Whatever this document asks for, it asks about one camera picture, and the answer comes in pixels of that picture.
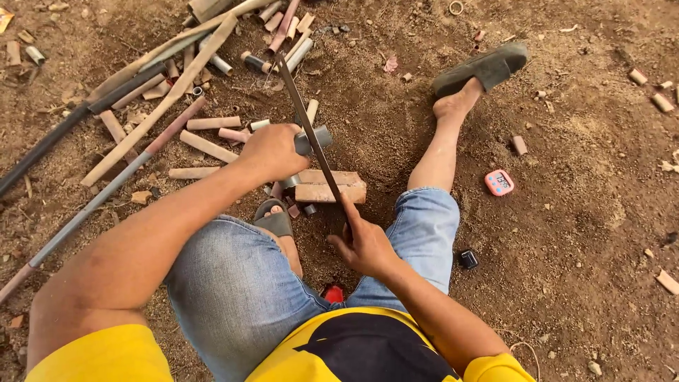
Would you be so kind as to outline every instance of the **person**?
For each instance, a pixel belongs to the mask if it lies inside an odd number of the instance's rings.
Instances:
[[[142,308],[161,283],[216,381],[533,381],[502,339],[448,296],[460,213],[450,196],[467,113],[523,67],[507,44],[442,73],[436,132],[386,232],[343,196],[328,238],[364,276],[345,302],[304,284],[285,206],[220,215],[306,169],[299,127],[257,131],[233,163],[165,196],[73,256],[35,295],[26,381],[172,381]]]

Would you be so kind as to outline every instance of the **bare foot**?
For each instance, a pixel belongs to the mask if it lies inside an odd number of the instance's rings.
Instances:
[[[283,209],[280,206],[274,205],[271,208],[271,212],[267,212],[264,216],[269,216],[272,213],[282,213]],[[295,239],[292,236],[277,237],[272,232],[265,230],[269,236],[275,240],[276,244],[280,247],[280,251],[288,259],[290,264],[290,269],[301,279],[302,271],[301,264],[299,263],[299,254],[297,253],[297,246],[295,245]]]
[[[476,77],[472,77],[462,90],[436,101],[433,111],[439,125],[440,122],[453,118],[464,119],[481,94],[483,94],[483,85]]]

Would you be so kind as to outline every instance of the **dirt ground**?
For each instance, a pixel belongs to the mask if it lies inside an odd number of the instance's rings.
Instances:
[[[470,0],[457,17],[447,11],[448,3],[302,4],[297,14],[316,14],[315,28],[350,27],[337,36],[314,34],[316,47],[297,72],[302,97],[320,101],[316,120],[335,138],[327,150],[330,162],[361,174],[369,185],[361,211],[387,227],[392,205],[434,131],[431,80],[469,57],[477,30],[487,32],[481,50],[516,35],[515,41],[528,45],[531,61],[481,98],[460,137],[453,195],[462,219],[454,249],[473,249],[480,265],[473,271],[456,266],[450,295],[497,328],[508,344],[531,344],[543,381],[672,380],[666,366],[679,369],[679,304],[654,275],[662,268],[679,279],[676,244],[662,247],[667,233],[679,229],[679,174],[658,168],[661,160],[673,163],[679,126],[676,111],[662,114],[650,103],[652,86],[636,86],[626,73],[638,67],[650,83],[679,82],[679,3]],[[48,59],[31,85],[19,68],[0,69],[1,174],[62,119],[62,109],[48,114],[40,109],[62,106],[69,89],[75,97],[85,95],[137,58],[136,50],[148,51],[179,32],[186,16],[184,1],[70,0],[61,12],[47,11],[43,5],[49,4],[2,4],[16,13],[0,36],[2,46],[26,29]],[[574,24],[579,27],[571,32],[559,31]],[[210,68],[215,77],[202,116],[228,116],[238,105],[246,122],[291,122],[285,91],[273,91],[273,77],[249,71],[238,60],[245,50],[263,56],[267,33],[253,18],[239,26],[242,35],[229,37],[219,51],[236,73],[229,78]],[[395,73],[382,71],[380,53],[398,57]],[[401,76],[407,72],[413,79],[405,83]],[[533,99],[537,90],[549,93],[553,113]],[[676,103],[674,87],[663,92]],[[138,101],[133,107],[148,111],[156,103]],[[183,107],[175,105],[136,148],[141,151]],[[125,121],[126,111],[117,115]],[[213,132],[200,135],[219,142]],[[524,137],[528,154],[512,151],[513,135]],[[20,182],[0,199],[0,252],[10,255],[0,262],[2,285],[92,198],[79,181],[113,147],[106,128],[90,118],[30,170],[32,198]],[[17,351],[26,345],[33,295],[66,259],[112,227],[111,212],[122,220],[142,208],[126,203],[133,192],[157,186],[168,194],[189,183],[167,179],[170,168],[221,164],[173,139],[114,196],[120,205],[96,211],[52,254],[0,307],[0,381],[24,378]],[[501,198],[482,182],[497,168],[516,183]],[[149,181],[156,171],[159,180]],[[249,219],[264,198],[256,190],[229,213]],[[335,216],[334,207],[322,207],[293,225],[305,281],[320,291],[332,277],[349,293],[359,275],[324,240],[339,230]],[[655,257],[645,256],[645,249]],[[177,330],[162,288],[145,312],[174,377],[210,381]],[[23,325],[10,328],[19,315]],[[530,350],[520,345],[514,353],[537,378]],[[587,368],[594,358],[601,377]]]

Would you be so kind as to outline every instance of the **jeans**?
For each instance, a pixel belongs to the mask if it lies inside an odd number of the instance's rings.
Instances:
[[[460,211],[438,188],[404,192],[386,235],[400,258],[448,294]],[[406,312],[378,280],[362,277],[345,302],[330,303],[293,273],[276,242],[255,226],[222,215],[182,249],[167,278],[184,335],[216,381],[244,381],[294,329],[346,307]]]

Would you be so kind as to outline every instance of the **sandal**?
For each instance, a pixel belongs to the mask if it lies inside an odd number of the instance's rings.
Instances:
[[[271,212],[273,206],[279,206],[283,211],[264,216],[265,213]],[[293,236],[293,225],[290,221],[290,215],[288,215],[288,209],[282,201],[276,198],[271,198],[259,206],[257,212],[255,212],[255,222],[253,225],[264,228],[277,237]]]
[[[455,94],[472,77],[476,77],[487,92],[524,67],[528,57],[528,49],[524,43],[505,44],[439,74],[432,84],[434,93],[439,98]]]

